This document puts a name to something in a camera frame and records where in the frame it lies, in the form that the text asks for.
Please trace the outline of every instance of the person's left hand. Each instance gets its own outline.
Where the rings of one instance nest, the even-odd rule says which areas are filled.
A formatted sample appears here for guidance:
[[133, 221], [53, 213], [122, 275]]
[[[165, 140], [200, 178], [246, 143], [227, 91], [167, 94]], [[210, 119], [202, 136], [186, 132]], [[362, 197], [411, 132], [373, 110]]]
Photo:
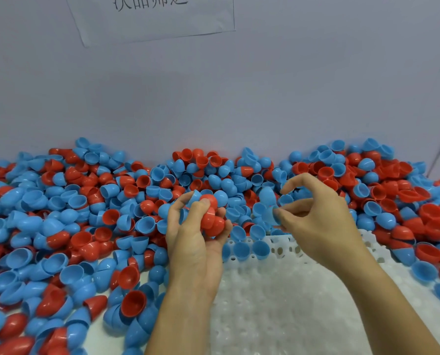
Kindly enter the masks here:
[[[223, 273], [222, 249], [233, 227], [225, 221], [225, 229], [214, 239], [204, 238], [200, 222], [210, 207], [208, 199], [194, 202], [185, 222], [180, 225], [180, 211], [189, 202], [193, 192], [180, 196], [170, 207], [167, 217], [166, 241], [169, 249], [169, 286], [187, 287], [200, 291], [212, 303], [217, 295]], [[224, 217], [225, 208], [217, 215]]]

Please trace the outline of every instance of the hand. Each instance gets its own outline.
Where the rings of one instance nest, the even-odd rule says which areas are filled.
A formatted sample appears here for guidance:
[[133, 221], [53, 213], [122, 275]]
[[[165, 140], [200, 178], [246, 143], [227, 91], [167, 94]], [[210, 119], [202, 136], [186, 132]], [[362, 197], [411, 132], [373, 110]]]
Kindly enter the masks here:
[[[200, 221], [210, 207], [208, 199], [194, 202], [187, 219], [179, 225], [180, 211], [192, 194], [183, 194], [169, 209], [166, 233], [170, 259], [169, 286], [186, 287], [189, 292], [199, 291], [211, 304], [217, 295], [223, 273], [223, 244], [233, 225], [227, 220], [225, 229], [215, 239], [204, 238]], [[224, 208], [217, 211], [217, 215], [222, 218], [225, 213]]]
[[357, 262], [362, 266], [363, 260], [374, 260], [361, 240], [345, 199], [308, 173], [289, 179], [281, 193], [301, 186], [310, 190], [313, 198], [287, 204], [275, 210], [275, 215], [303, 251], [338, 276], [352, 271]]

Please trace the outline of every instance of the perforated white foam sheet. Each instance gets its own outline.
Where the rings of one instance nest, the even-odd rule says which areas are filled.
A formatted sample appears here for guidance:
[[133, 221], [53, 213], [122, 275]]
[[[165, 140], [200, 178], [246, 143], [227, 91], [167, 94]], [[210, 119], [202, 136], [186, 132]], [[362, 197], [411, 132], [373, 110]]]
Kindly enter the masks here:
[[[440, 343], [440, 300], [391, 259], [374, 235], [369, 250]], [[211, 354], [371, 354], [358, 310], [341, 281], [289, 236], [265, 238], [266, 260], [225, 263], [211, 310]]]

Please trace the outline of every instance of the forearm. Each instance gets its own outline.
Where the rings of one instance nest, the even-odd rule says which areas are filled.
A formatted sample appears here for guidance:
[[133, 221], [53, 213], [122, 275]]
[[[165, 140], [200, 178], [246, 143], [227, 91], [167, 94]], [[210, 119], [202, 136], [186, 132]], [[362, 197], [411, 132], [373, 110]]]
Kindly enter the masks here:
[[358, 307], [374, 355], [440, 355], [440, 345], [374, 259], [340, 278]]
[[169, 287], [146, 355], [205, 355], [210, 339], [210, 304], [191, 289]]

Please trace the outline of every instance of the pile of plastic capsules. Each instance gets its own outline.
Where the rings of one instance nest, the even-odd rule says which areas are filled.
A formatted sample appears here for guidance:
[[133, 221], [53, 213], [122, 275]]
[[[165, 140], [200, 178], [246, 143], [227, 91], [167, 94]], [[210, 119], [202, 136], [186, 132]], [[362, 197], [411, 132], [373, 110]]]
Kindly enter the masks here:
[[[270, 254], [266, 234], [282, 234], [272, 210], [311, 197], [304, 187], [281, 196], [280, 189], [311, 173], [344, 197], [358, 228], [372, 231], [419, 281], [440, 276], [440, 180], [427, 179], [422, 162], [394, 159], [394, 150], [374, 139], [346, 150], [334, 141], [305, 158], [294, 151], [278, 166], [245, 148], [234, 161], [184, 149], [148, 168], [85, 138], [75, 144], [0, 161], [0, 355], [86, 354], [87, 330], [105, 308], [105, 326], [125, 334], [124, 354], [140, 354], [164, 298], [159, 285], [168, 282], [169, 207], [188, 191], [180, 223], [206, 197], [205, 237], [220, 234], [225, 219], [234, 223], [235, 244], [225, 245], [223, 260], [261, 260]], [[218, 207], [226, 208], [224, 218]], [[148, 282], [140, 284], [143, 270]], [[108, 289], [108, 297], [97, 295]], [[435, 293], [440, 298], [440, 282]]]

